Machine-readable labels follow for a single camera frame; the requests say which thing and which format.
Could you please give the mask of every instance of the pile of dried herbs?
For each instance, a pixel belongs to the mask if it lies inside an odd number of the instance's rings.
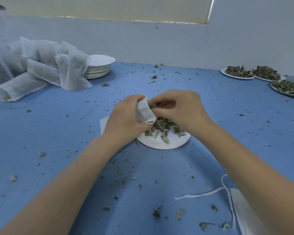
[[[268,66],[257,66],[257,68],[253,70],[253,74],[257,77],[271,81],[278,81],[281,79],[281,75]]]
[[[250,78],[253,77],[254,75],[251,73],[251,71],[246,71],[243,66],[228,66],[228,68],[225,71],[226,74],[229,74],[231,76],[235,77],[243,77],[243,78]]]
[[[152,102],[149,102],[148,105],[150,109],[158,107],[157,104]],[[171,130],[175,134],[179,135],[179,137],[184,136],[186,134],[186,132],[184,130],[181,130],[181,128],[177,126],[177,124],[174,123],[172,120],[163,117],[157,117],[157,120],[156,122],[154,122],[153,127],[145,132],[145,136],[157,138],[159,132],[155,132],[156,129],[160,130],[163,133],[161,135],[161,139],[166,143],[169,143],[168,133]]]
[[[294,82],[292,81],[272,81],[271,86],[275,87],[281,93],[294,97]]]

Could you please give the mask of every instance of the stack of tea bags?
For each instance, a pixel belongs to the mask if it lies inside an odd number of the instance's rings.
[[[0,100],[16,101],[23,96],[53,84],[65,90],[80,90],[92,85],[84,78],[90,56],[67,42],[61,45],[49,40],[20,37],[8,44],[9,66],[23,73],[0,85]]]

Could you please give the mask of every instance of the hand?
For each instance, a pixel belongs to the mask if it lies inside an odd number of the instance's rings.
[[[135,116],[137,102],[144,98],[145,96],[136,94],[119,102],[111,112],[102,136],[107,136],[121,148],[149,130],[152,124],[138,123]]]
[[[159,117],[172,120],[181,129],[193,134],[194,125],[205,125],[210,122],[207,112],[200,100],[200,95],[191,90],[168,90],[152,99],[150,102],[160,103],[159,108],[152,112]]]

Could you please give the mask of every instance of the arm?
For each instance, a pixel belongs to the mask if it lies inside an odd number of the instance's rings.
[[[156,116],[173,120],[208,148],[268,229],[294,235],[294,183],[214,123],[198,93],[169,90],[150,101],[161,102],[152,109]]]
[[[96,178],[123,146],[152,125],[139,124],[135,109],[143,95],[132,95],[112,111],[101,137],[42,189],[1,230],[1,234],[68,234]]]

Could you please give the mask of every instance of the tabletop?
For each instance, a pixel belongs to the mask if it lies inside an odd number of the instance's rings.
[[[90,89],[47,86],[17,102],[0,101],[0,228],[100,136],[100,119],[130,94],[152,98],[169,89],[197,91],[216,123],[294,182],[294,98],[266,81],[235,79],[216,70],[115,62],[108,75],[90,82]],[[225,190],[174,200],[222,186],[224,170],[196,138],[172,150],[131,142],[114,157],[86,198],[71,235],[223,234],[219,225],[232,221]],[[236,188],[230,178],[224,182]],[[161,205],[156,218],[153,211]],[[186,212],[177,220],[182,208]],[[216,225],[203,232],[200,222]],[[240,231],[229,228],[226,234]]]

